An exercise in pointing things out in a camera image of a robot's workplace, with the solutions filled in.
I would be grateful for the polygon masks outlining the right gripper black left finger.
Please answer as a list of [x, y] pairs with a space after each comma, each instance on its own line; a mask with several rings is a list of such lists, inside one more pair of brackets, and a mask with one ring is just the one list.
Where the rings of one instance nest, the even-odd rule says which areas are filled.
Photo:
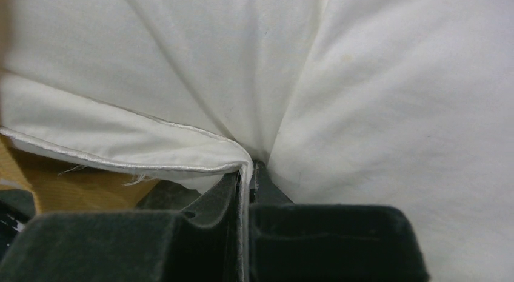
[[51, 213], [1, 261], [2, 281], [237, 281], [239, 176], [180, 211]]

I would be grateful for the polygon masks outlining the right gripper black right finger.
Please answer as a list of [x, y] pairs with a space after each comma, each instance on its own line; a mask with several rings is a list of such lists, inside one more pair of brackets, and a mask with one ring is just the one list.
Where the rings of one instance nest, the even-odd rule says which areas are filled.
[[391, 206], [295, 204], [254, 163], [251, 281], [429, 281], [407, 217]]

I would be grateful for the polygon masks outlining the blue orange cartoon pillowcase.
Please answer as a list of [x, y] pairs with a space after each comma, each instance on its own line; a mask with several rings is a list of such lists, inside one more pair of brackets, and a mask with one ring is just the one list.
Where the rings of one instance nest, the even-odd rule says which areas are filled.
[[23, 152], [1, 137], [1, 192], [28, 194], [36, 213], [129, 210], [157, 183]]

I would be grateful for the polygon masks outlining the white pillow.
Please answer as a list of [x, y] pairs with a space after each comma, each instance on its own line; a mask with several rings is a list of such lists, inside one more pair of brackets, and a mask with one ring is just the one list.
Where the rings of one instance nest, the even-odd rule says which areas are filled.
[[513, 0], [1, 0], [1, 133], [200, 193], [260, 160], [401, 209], [434, 281], [513, 280]]

